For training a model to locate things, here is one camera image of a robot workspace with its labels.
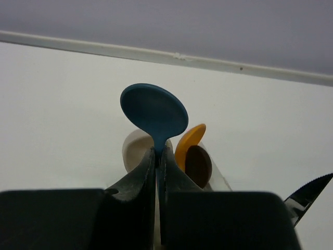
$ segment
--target spoon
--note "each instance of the spoon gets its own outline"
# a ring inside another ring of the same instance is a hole
[[[198,145],[189,147],[185,173],[202,189],[208,184],[212,176],[212,161],[206,150]]]
[[[121,93],[120,105],[127,118],[152,137],[158,159],[167,139],[183,133],[188,125],[188,115],[181,101],[152,84],[128,86]]]
[[[175,151],[175,160],[177,165],[185,172],[185,159],[188,149],[193,145],[198,145],[206,131],[205,124],[199,124],[190,129],[177,144]]]

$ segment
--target brown spoon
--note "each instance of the brown spoon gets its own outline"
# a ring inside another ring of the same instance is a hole
[[[204,188],[212,176],[212,161],[202,147],[193,145],[186,153],[185,173],[200,188]]]

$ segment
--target utensil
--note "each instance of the utensil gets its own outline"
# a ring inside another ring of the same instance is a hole
[[[212,176],[212,161],[202,147],[189,147],[185,160],[185,173],[200,187],[204,188]]]
[[[198,145],[206,131],[205,124],[199,124],[187,131],[180,139],[175,151],[175,159],[180,169],[185,171],[185,159],[188,149],[193,145]]]
[[[167,139],[183,133],[188,125],[181,101],[152,84],[128,86],[120,96],[120,105],[127,118],[153,138],[157,158],[161,157]]]
[[[294,227],[302,219],[332,178],[333,173],[330,173],[314,179],[300,187],[285,200]]]

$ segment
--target black serrated object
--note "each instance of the black serrated object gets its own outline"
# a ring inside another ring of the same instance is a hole
[[[285,200],[294,227],[302,219],[332,178],[333,173],[330,173],[314,179],[300,187]]]

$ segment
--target wooden spoon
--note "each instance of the wooden spoon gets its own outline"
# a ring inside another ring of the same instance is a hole
[[[204,188],[212,176],[212,161],[209,154],[198,145],[191,146],[186,154],[185,173],[200,188]]]
[[[199,124],[190,129],[178,142],[175,151],[175,160],[179,168],[185,172],[185,159],[188,149],[193,145],[198,145],[206,131],[205,124]]]

